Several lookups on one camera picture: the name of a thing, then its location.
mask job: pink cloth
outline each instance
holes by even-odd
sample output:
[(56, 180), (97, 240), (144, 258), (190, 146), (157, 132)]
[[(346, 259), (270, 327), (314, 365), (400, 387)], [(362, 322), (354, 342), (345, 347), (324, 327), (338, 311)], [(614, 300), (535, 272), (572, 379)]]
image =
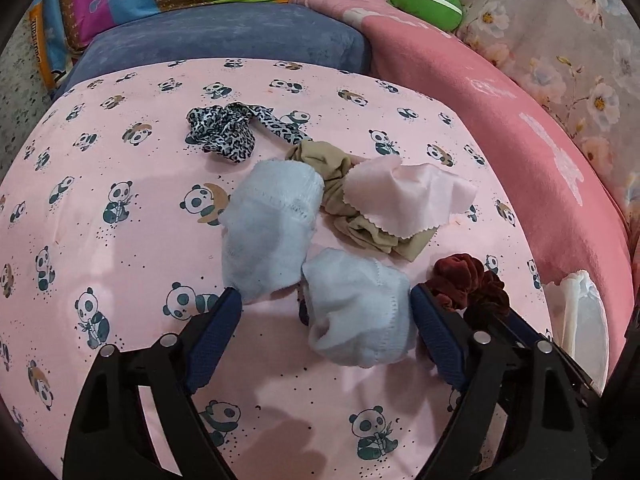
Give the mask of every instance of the pink cloth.
[(344, 201), (373, 225), (399, 238), (449, 223), (468, 211), (476, 186), (427, 162), (402, 166), (400, 155), (377, 156), (352, 168)]
[(371, 71), (456, 111), (522, 222), (543, 282), (589, 272), (607, 312), (610, 366), (634, 306), (625, 223), (571, 139), (519, 86), (457, 38), (386, 0), (290, 0), (345, 22), (372, 47)]
[[(0, 271), (11, 269), (0, 282), (0, 339), (10, 354), (8, 370), (0, 362), (0, 394), (57, 476), (100, 346), (149, 346), (163, 333), (179, 333), (198, 305), (215, 300), (223, 290), (218, 214), (225, 195), (233, 196), (257, 161), (282, 159), (290, 148), (256, 129), (253, 155), (242, 164), (204, 153), (184, 140), (193, 107), (239, 100), (273, 108), (279, 118), (303, 111), (309, 136), (346, 153), (371, 158), (393, 148), (408, 164), (435, 161), (473, 182), (473, 211), (441, 227), (414, 262), (356, 247), (324, 214), (308, 257), (325, 247), (372, 256), (415, 285), (437, 260), (468, 251), (498, 265), (513, 307), (540, 332), (550, 330), (518, 219), (492, 169), (465, 148), (483, 157), (453, 111), (417, 92), (389, 92), (372, 78), (329, 68), (224, 64), (156, 64), (136, 68), (129, 80), (122, 80), (127, 70), (102, 76), (99, 86), (76, 85), (36, 126), (0, 185)], [(283, 80), (291, 85), (274, 86)], [(212, 100), (203, 88), (214, 82), (231, 93)], [(291, 92), (293, 83), (302, 90)], [(116, 105), (102, 106), (107, 100)], [(414, 113), (406, 118), (398, 108)], [(127, 133), (140, 123), (144, 135)], [(367, 370), (339, 367), (309, 348), (295, 290), (243, 308), (212, 381), (194, 396), (239, 480), (356, 479), (363, 469), (401, 480), (421, 468), (449, 419), (450, 398), (423, 356)], [(398, 441), (382, 462), (361, 458), (374, 449), (358, 453), (360, 439), (373, 435), (360, 427), (364, 420)], [(157, 440), (158, 423), (150, 433)], [(165, 464), (170, 453), (158, 455)]]

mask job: pink bedsheet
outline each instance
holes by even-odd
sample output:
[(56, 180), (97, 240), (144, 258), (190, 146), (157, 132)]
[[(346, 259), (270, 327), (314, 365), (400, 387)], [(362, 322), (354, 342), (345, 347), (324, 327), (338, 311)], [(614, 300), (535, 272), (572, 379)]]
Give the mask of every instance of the pink bedsheet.
[(634, 305), (625, 224), (589, 163), (507, 76), (445, 32), (386, 0), (290, 0), (370, 41), (373, 76), (452, 108), (488, 157), (520, 219), (543, 283), (586, 269), (607, 312), (610, 366)]

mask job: floral fabric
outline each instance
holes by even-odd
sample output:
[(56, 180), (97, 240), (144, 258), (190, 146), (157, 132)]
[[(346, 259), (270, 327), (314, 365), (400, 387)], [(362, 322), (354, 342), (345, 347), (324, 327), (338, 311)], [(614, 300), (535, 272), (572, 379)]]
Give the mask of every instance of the floral fabric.
[(621, 0), (461, 0), (457, 31), (527, 91), (618, 204), (640, 283), (640, 30)]

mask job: blue gripper pad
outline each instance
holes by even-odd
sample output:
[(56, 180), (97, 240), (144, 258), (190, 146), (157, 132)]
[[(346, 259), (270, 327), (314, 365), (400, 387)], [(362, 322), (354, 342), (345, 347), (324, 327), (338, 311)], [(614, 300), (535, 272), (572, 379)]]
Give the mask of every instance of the blue gripper pad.
[(456, 339), (419, 285), (412, 288), (410, 301), (418, 332), (438, 367), (438, 374), (457, 391), (463, 392), (466, 387), (465, 358)]
[(187, 356), (185, 386), (191, 395), (198, 388), (209, 384), (226, 345), (236, 330), (241, 313), (240, 293), (232, 290)]

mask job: metal screw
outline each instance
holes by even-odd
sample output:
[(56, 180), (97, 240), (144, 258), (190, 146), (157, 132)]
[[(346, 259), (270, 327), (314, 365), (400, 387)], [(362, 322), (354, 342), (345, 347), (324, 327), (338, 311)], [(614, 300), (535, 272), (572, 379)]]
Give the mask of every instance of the metal screw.
[(109, 357), (116, 351), (116, 347), (113, 345), (105, 345), (100, 348), (100, 355), (102, 357)]
[(169, 346), (173, 346), (178, 342), (178, 336), (175, 334), (164, 334), (160, 338), (160, 344), (165, 348), (169, 348)]
[(480, 343), (481, 345), (488, 345), (491, 342), (491, 336), (488, 335), (487, 332), (478, 330), (477, 332), (474, 332), (474, 340), (476, 343)]
[(540, 350), (543, 354), (551, 354), (551, 352), (553, 351), (553, 347), (551, 346), (551, 343), (547, 340), (544, 341), (538, 341), (536, 343), (536, 346), (538, 347), (538, 350)]

